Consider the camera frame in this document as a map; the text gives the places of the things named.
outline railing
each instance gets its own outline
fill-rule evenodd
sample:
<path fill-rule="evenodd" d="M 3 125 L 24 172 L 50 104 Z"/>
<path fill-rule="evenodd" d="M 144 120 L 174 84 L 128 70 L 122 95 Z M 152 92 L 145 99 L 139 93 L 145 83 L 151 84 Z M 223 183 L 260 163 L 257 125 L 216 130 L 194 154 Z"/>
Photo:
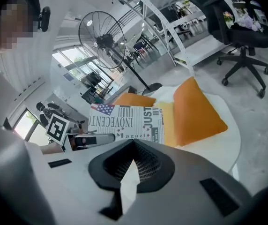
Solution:
<path fill-rule="evenodd" d="M 138 4 L 134 7 L 134 9 L 138 12 L 141 11 L 141 6 Z M 109 30 L 107 33 L 112 34 L 112 36 L 114 37 L 116 34 L 118 34 L 119 32 L 119 26 L 121 28 L 125 27 L 129 22 L 131 22 L 135 17 L 137 16 L 137 14 L 130 10 L 127 13 L 125 13 L 118 21 L 117 23 L 115 23 Z"/>

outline chair seat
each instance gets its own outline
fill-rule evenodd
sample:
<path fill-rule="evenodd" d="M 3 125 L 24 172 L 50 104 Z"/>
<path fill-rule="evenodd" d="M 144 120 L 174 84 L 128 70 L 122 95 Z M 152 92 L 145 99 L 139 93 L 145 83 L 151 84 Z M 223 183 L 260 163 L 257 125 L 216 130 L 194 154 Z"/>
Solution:
<path fill-rule="evenodd" d="M 243 30 L 228 29 L 227 35 L 230 43 L 249 47 L 268 47 L 268 26 L 261 25 L 263 32 L 253 31 L 244 28 Z M 212 35 L 220 42 L 223 42 L 220 30 L 215 30 Z"/>

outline fan base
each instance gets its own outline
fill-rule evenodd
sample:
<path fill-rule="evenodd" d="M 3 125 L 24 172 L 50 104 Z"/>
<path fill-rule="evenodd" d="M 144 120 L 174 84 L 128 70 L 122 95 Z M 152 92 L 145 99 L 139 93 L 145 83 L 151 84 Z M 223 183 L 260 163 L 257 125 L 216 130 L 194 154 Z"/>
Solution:
<path fill-rule="evenodd" d="M 153 84 L 149 85 L 148 87 L 149 87 L 149 89 L 146 88 L 143 91 L 142 95 L 158 90 L 159 88 L 162 87 L 162 84 L 157 82 L 157 83 L 153 83 Z"/>

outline pillow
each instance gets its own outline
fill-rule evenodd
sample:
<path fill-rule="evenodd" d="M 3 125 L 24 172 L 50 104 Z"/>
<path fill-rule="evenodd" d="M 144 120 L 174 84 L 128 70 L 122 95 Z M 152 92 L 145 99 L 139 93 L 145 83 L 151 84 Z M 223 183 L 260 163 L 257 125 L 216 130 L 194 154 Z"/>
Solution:
<path fill-rule="evenodd" d="M 174 127 L 178 145 L 187 145 L 228 129 L 200 90 L 194 77 L 182 83 L 173 98 Z"/>
<path fill-rule="evenodd" d="M 174 103 L 159 102 L 155 107 L 162 109 L 164 122 L 164 144 L 176 147 L 175 127 L 174 127 Z"/>
<path fill-rule="evenodd" d="M 123 106 L 152 107 L 155 102 L 155 98 L 145 97 L 134 93 L 124 93 L 113 104 Z"/>

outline caster wheel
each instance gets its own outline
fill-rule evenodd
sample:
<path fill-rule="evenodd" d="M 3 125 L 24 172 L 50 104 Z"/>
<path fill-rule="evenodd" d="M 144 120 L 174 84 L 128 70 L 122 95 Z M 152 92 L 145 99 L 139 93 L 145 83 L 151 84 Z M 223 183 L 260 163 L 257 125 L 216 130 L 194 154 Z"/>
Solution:
<path fill-rule="evenodd" d="M 224 79 L 222 80 L 222 84 L 223 84 L 223 86 L 227 86 L 227 85 L 229 84 L 228 79 L 224 78 Z"/>
<path fill-rule="evenodd" d="M 268 67 L 264 69 L 264 74 L 268 75 Z"/>
<path fill-rule="evenodd" d="M 216 63 L 217 63 L 218 65 L 222 65 L 223 61 L 221 61 L 220 59 L 218 59 Z"/>
<path fill-rule="evenodd" d="M 264 96 L 265 96 L 265 90 L 261 89 L 260 92 L 258 93 L 258 96 L 260 98 L 264 98 Z"/>

